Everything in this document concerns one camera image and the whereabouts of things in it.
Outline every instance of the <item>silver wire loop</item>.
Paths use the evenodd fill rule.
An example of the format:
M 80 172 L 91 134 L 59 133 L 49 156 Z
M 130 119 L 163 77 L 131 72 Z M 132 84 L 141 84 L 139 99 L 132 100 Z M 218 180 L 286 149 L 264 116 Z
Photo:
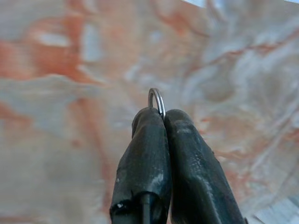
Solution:
M 162 119 L 164 120 L 164 118 L 165 118 L 165 108 L 164 108 L 163 99 L 162 99 L 162 96 L 160 94 L 159 89 L 151 88 L 149 90 L 149 107 L 150 108 L 153 107 L 153 96 L 155 96 L 159 114 L 162 116 Z

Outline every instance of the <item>black rubber grip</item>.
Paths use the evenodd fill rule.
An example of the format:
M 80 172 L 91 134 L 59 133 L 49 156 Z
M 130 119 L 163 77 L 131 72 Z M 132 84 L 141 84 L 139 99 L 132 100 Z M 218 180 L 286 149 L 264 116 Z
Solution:
M 171 164 L 163 120 L 144 108 L 132 124 L 132 140 L 118 165 L 110 216 L 113 224 L 141 224 L 142 198 L 150 195 L 151 223 L 165 224 L 171 199 Z
M 172 223 L 244 224 L 220 163 L 183 111 L 164 121 L 173 179 Z

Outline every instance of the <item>worn black coating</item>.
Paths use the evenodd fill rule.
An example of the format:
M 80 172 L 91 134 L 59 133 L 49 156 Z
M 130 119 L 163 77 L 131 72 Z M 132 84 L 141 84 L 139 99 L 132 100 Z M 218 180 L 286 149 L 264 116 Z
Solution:
M 176 224 L 245 224 L 220 163 L 183 111 L 166 113 Z
M 144 108 L 132 124 L 132 140 L 118 165 L 110 217 L 113 224 L 141 224 L 142 201 L 150 195 L 151 223 L 165 224 L 171 199 L 166 129 L 155 108 Z

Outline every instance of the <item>metal ring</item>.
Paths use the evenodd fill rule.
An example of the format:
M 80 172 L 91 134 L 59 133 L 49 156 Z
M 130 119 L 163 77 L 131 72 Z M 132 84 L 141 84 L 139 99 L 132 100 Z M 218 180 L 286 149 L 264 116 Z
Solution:
M 153 107 L 153 96 L 155 96 L 159 114 L 162 116 L 162 119 L 164 120 L 164 118 L 165 118 L 165 108 L 164 108 L 163 99 L 162 99 L 162 96 L 160 94 L 159 89 L 151 88 L 149 90 L 149 107 L 150 108 Z

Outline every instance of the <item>blurred background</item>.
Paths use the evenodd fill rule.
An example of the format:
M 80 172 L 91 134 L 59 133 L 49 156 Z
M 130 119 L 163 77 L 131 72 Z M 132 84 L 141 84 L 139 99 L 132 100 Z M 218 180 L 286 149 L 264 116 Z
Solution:
M 198 2 L 0 0 L 0 224 L 109 223 L 151 87 L 249 224 L 299 224 L 299 4 Z

